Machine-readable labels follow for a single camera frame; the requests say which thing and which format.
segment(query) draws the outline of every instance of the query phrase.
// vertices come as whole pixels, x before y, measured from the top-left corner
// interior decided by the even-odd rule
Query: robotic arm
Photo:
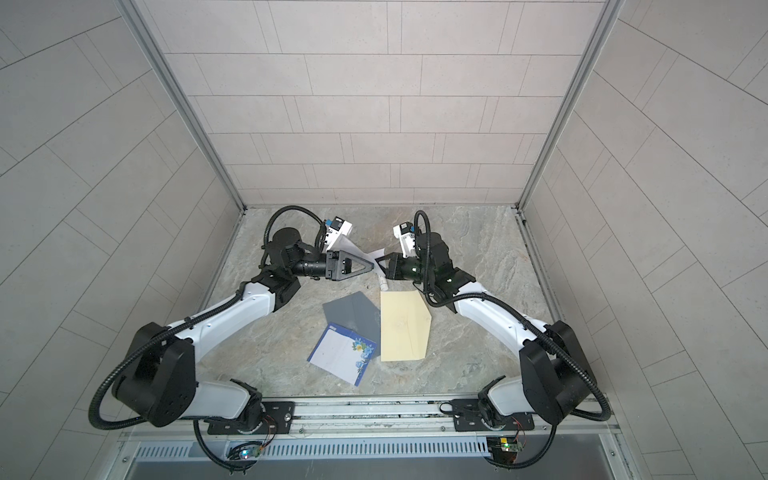
[[[320,223],[314,245],[304,243],[298,230],[290,227],[278,230],[270,239],[274,221],[288,210],[300,210]],[[416,226],[420,217],[425,223],[424,232]],[[333,250],[339,236],[350,229],[351,225],[343,219],[337,217],[324,223],[302,207],[278,210],[270,218],[264,234],[259,275],[242,282],[231,297],[194,316],[165,327],[156,323],[141,327],[126,358],[94,394],[88,410],[91,424],[97,429],[111,430],[142,422],[161,427],[177,419],[192,419],[201,446],[197,426],[200,419],[223,422],[242,433],[254,431],[265,417],[261,393],[234,379],[198,382],[195,364],[227,337],[288,303],[301,287],[299,276],[340,281],[373,270],[374,265],[368,260]],[[448,246],[438,233],[430,230],[424,212],[417,212],[414,223],[402,223],[394,232],[403,253],[376,259],[386,278],[421,284],[430,306],[447,306],[454,313],[467,316],[510,350],[519,352],[521,377],[496,379],[478,395],[480,413],[487,425],[504,425],[513,412],[536,412],[553,427],[569,414],[596,421],[610,417],[607,400],[598,389],[568,325],[557,322],[549,326],[518,313],[491,296],[472,275],[454,267]],[[326,241],[321,249],[323,237]],[[139,416],[120,422],[102,419],[99,406],[110,388],[115,398]],[[576,409],[589,393],[600,403],[603,409],[600,414]],[[555,428],[551,430],[548,445],[554,431]],[[545,451],[543,449],[535,460]],[[224,468],[238,471],[232,464],[208,456]],[[516,465],[516,468],[527,466]]]

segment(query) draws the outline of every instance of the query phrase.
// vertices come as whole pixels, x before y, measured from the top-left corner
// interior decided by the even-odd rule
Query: marble floor
[[[413,219],[419,207],[311,208],[320,218],[339,216],[354,225],[350,239],[363,251],[399,250],[392,226]],[[455,266],[523,313],[551,323],[548,308],[509,207],[423,207],[432,231],[448,244]],[[246,212],[211,303],[229,296],[241,280],[258,274],[267,220],[276,209]],[[299,212],[282,215],[272,231],[290,226],[312,243],[317,223]],[[391,395],[477,392],[500,375],[516,376],[515,354],[480,325],[448,308],[433,309],[427,355],[423,360],[368,365],[355,387],[306,361],[326,326],[322,305],[362,291],[379,306],[379,281],[364,273],[342,282],[302,278],[302,287],[281,310],[260,319],[222,342],[198,365],[198,379],[235,378],[265,396]],[[412,290],[410,282],[389,281],[390,290]]]

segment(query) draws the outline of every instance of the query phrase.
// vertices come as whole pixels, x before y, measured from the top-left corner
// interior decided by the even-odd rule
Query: white paper
[[[354,343],[348,336],[328,329],[312,354],[310,363],[355,385],[359,373],[355,364],[361,357],[360,352],[353,348]]]

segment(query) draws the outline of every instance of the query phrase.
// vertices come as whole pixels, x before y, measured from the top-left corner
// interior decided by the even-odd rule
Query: vent grille
[[[219,455],[244,440],[211,440]],[[208,461],[195,441],[142,442],[137,462]],[[485,437],[408,437],[402,439],[276,439],[261,460],[316,460],[322,458],[419,458],[488,456]]]

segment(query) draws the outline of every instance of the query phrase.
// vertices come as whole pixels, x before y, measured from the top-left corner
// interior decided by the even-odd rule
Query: metal corner post
[[[187,96],[182,92],[181,86],[166,62],[163,52],[160,51],[160,48],[152,37],[141,13],[138,11],[138,8],[136,8],[134,0],[114,1],[118,7],[118,11],[123,16],[125,23],[128,25],[134,38],[136,38],[141,50],[144,52],[144,56],[147,57],[157,78],[160,80],[160,83],[163,85],[168,96],[170,96],[170,99],[176,106],[181,119],[187,125],[187,128],[192,134],[192,138],[200,147],[200,151],[203,152],[205,158],[208,159],[211,167],[214,168],[216,176],[224,183],[224,186],[237,205],[237,208],[242,212],[246,208],[243,199],[240,197],[240,194],[232,183],[229,174],[227,174],[227,171],[224,169],[221,159],[214,150],[213,145],[210,143],[210,139],[187,100]]]
[[[576,72],[571,79],[571,83],[568,85],[568,90],[565,92],[558,114],[555,115],[554,122],[552,122],[552,126],[547,133],[544,146],[541,148],[538,159],[533,166],[531,176],[525,184],[523,194],[518,202],[518,209],[520,211],[525,210],[528,206],[528,202],[531,201],[531,194],[533,193],[534,187],[541,177],[541,173],[544,171],[544,167],[549,161],[552,151],[554,151],[554,146],[557,144],[558,139],[562,134],[566,120],[576,106],[576,100],[578,100],[581,91],[584,90],[589,74],[592,72],[592,68],[598,60],[600,50],[603,48],[603,45],[608,38],[608,34],[611,33],[611,29],[616,22],[616,18],[618,17],[619,10],[623,3],[624,0],[606,0],[603,5],[603,9],[594,26],[587,47],[584,49],[584,54],[581,56],[581,60],[576,67]]]

